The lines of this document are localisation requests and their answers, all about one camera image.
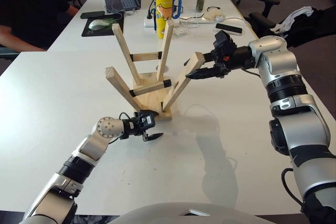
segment white cloth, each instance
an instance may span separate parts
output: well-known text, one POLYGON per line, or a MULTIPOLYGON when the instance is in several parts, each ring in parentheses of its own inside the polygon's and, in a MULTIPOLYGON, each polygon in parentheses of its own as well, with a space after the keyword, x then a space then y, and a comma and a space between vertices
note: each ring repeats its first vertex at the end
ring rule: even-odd
POLYGON ((288 17, 281 23, 276 24, 274 28, 270 29, 275 34, 283 34, 290 30, 292 24, 294 23, 294 18, 297 16, 300 16, 301 14, 306 14, 307 17, 310 17, 310 15, 314 12, 314 10, 311 8, 311 6, 305 6, 302 7, 294 12, 292 12, 288 17))

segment computer mouse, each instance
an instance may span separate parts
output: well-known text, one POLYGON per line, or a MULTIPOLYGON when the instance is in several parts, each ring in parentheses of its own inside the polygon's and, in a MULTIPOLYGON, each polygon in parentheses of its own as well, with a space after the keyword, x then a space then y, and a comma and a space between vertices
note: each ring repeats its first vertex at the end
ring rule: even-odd
POLYGON ((95 19, 92 21, 89 25, 89 29, 93 31, 98 31, 101 29, 104 29, 105 27, 108 27, 110 25, 109 22, 106 22, 105 20, 102 19, 95 19))

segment person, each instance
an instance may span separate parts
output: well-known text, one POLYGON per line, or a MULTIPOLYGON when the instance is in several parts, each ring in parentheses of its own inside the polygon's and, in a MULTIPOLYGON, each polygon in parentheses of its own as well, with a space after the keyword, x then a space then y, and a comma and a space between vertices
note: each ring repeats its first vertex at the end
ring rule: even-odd
POLYGON ((62 32, 58 12, 74 17, 78 9, 65 0, 0 0, 0 45, 45 51, 62 32))

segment black shirt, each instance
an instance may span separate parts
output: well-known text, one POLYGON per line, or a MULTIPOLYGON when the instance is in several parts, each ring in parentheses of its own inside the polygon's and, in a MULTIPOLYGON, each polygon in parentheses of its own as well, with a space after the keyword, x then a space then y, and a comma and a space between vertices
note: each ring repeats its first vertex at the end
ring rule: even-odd
POLYGON ((62 32, 57 13, 68 10, 65 0, 0 0, 0 25, 40 48, 48 48, 62 32))

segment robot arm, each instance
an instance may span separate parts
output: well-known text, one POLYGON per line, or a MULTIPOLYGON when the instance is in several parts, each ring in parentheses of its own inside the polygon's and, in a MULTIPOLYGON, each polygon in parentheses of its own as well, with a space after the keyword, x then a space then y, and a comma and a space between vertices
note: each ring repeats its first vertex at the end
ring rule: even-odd
POLYGON ((303 199, 301 211, 311 223, 336 219, 336 157, 329 151, 330 131, 312 95, 307 93, 294 54, 284 39, 267 36, 237 48, 229 35, 216 34, 215 49, 205 54, 213 68, 187 77, 223 78, 231 70, 258 68, 274 120, 269 122, 272 145, 290 156, 303 199))
POLYGON ((147 129, 155 126, 155 115, 155 111, 144 110, 135 112, 133 118, 100 119, 28 208, 21 224, 70 223, 77 210, 75 197, 80 194, 84 181, 101 160, 110 141, 116 137, 125 139, 129 135, 142 135, 144 141, 160 137, 162 133, 146 134, 147 129))

